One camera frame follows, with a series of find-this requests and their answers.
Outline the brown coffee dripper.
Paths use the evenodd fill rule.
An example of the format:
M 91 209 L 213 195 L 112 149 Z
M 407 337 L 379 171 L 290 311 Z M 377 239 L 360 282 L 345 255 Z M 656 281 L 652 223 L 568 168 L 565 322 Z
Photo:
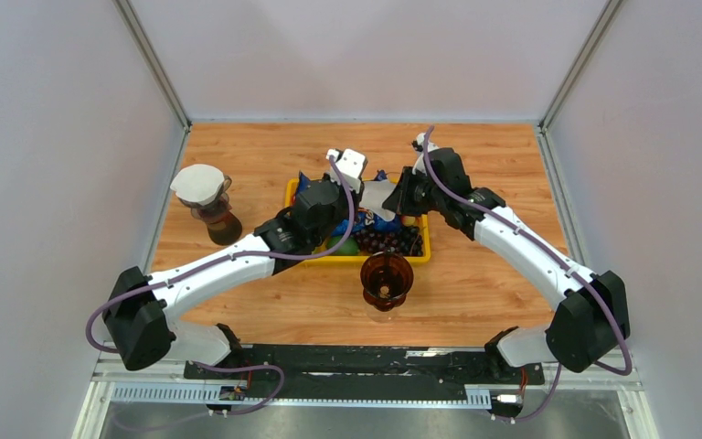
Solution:
M 406 301 L 414 272 L 405 257 L 395 252 L 378 252 L 362 264 L 360 281 L 365 302 L 387 313 Z

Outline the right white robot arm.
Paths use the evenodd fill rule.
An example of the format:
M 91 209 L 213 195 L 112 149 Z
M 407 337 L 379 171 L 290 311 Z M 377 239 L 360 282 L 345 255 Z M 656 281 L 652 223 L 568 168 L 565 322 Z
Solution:
M 548 301 L 551 322 L 540 327 L 512 327 L 485 346 L 485 368 L 491 378 L 509 381 L 522 366 L 558 363 L 579 373 L 619 348 L 632 370 L 626 343 L 630 319 L 625 285 L 612 271 L 597 274 L 542 240 L 487 187 L 473 187 L 460 156 L 433 143 L 412 144 L 418 158 L 403 168 L 385 209 L 419 216 L 438 212 L 445 223 L 499 255 Z

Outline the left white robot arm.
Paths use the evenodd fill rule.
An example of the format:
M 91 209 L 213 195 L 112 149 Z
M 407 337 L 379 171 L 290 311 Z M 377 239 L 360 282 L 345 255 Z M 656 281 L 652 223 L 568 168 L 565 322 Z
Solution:
M 178 268 L 118 275 L 109 300 L 93 313 L 112 340 L 98 350 L 117 355 L 129 371 L 163 359 L 198 360 L 222 379 L 235 377 L 243 355 L 222 330 L 182 322 L 182 316 L 237 286 L 265 279 L 328 255 L 320 244 L 350 224 L 364 192 L 360 177 L 331 171 L 299 193 L 293 205 L 227 248 Z

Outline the white coffee filter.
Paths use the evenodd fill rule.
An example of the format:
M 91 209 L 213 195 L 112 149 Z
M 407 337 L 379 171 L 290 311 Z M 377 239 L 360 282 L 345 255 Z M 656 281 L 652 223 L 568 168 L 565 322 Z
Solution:
M 396 218 L 396 212 L 383 207 L 383 203 L 392 195 L 396 184 L 390 180 L 366 181 L 364 190 L 359 202 L 361 209 L 371 211 L 384 221 L 392 221 Z
M 194 164 L 182 168 L 170 183 L 170 189 L 184 204 L 206 206 L 218 199 L 226 188 L 228 177 L 218 168 Z

